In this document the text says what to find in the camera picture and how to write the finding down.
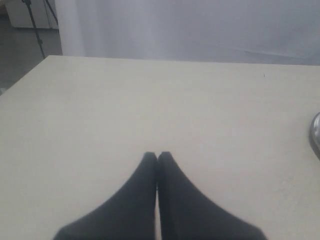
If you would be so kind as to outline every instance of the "white backdrop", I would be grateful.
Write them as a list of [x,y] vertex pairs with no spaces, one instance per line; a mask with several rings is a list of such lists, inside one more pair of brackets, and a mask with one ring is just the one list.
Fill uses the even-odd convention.
[[320,0],[56,0],[68,56],[320,65]]

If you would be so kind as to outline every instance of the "floor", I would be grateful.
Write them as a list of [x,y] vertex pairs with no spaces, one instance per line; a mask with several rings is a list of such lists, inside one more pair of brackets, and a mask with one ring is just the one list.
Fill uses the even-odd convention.
[[[62,55],[59,31],[40,29],[46,56]],[[33,29],[14,28],[0,16],[0,95],[43,60]]]

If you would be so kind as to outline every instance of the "tripod leg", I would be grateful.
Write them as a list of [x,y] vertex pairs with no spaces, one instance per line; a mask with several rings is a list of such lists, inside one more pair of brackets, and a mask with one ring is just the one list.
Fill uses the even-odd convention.
[[29,11],[29,15],[30,15],[30,18],[31,18],[31,22],[32,22],[32,25],[33,25],[33,29],[34,29],[34,32],[35,32],[35,35],[36,35],[36,39],[38,41],[38,44],[39,44],[39,47],[40,47],[40,51],[41,51],[41,54],[42,54],[42,57],[43,59],[46,58],[45,56],[45,52],[44,52],[44,49],[42,48],[42,40],[40,39],[40,36],[39,36],[39,33],[38,33],[38,29],[37,29],[37,26],[36,26],[36,22],[35,22],[35,19],[34,19],[34,15],[32,13],[32,10],[31,10],[31,0],[23,0],[22,2],[25,3],[26,7],[28,8],[28,11]]
[[54,10],[53,10],[52,7],[51,7],[51,4],[49,3],[48,0],[45,0],[45,2],[46,2],[46,4],[47,4],[48,7],[49,7],[50,12],[52,13],[52,16],[54,17],[54,20],[55,20],[56,24],[58,25],[58,18],[57,18],[57,16],[56,16]]

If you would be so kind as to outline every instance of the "table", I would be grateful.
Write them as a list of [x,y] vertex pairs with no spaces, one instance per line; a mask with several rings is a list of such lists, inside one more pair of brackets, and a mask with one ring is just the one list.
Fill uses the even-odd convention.
[[0,239],[52,239],[146,151],[171,151],[269,239],[320,239],[308,142],[319,76],[318,66],[47,57],[0,96]]

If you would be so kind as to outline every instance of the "white cabinet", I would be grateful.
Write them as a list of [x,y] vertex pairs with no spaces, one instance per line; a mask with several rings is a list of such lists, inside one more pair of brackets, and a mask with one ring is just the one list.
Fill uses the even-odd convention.
[[[54,0],[49,0],[53,11],[56,12]],[[28,8],[21,0],[9,0],[5,4],[11,25],[15,28],[32,28]],[[39,29],[57,29],[58,25],[52,16],[45,0],[31,0],[31,9],[36,27]]]

